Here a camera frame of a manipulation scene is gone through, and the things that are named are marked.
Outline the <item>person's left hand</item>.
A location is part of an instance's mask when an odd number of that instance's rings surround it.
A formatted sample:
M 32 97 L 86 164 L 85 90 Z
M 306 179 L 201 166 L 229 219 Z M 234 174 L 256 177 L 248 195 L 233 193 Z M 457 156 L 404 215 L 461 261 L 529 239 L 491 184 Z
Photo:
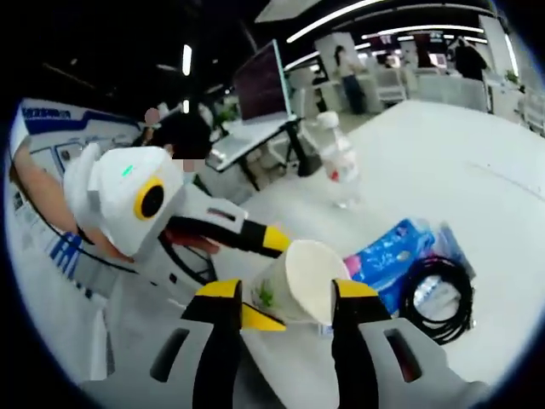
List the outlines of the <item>person's left hand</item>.
M 217 254 L 220 246 L 202 236 L 176 232 L 174 230 L 165 230 L 165 237 L 173 245 L 182 245 L 199 249 L 208 254 Z

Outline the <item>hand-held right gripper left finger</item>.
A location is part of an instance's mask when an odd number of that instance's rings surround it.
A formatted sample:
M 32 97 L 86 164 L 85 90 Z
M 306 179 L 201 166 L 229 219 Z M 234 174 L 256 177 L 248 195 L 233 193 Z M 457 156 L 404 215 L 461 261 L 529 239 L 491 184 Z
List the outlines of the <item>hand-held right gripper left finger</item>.
M 128 334 L 114 326 L 114 371 L 82 383 L 99 408 L 231 408 L 240 361 L 242 283 L 211 282 L 182 312 Z

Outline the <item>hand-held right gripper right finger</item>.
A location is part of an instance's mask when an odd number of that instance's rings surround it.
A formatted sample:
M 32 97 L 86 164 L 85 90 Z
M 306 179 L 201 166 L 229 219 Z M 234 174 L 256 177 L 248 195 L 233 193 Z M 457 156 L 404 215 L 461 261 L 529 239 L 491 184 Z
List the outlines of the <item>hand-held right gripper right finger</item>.
M 334 279 L 332 357 L 341 408 L 479 408 L 488 384 L 468 382 L 446 352 L 406 319 L 392 318 L 366 284 Z

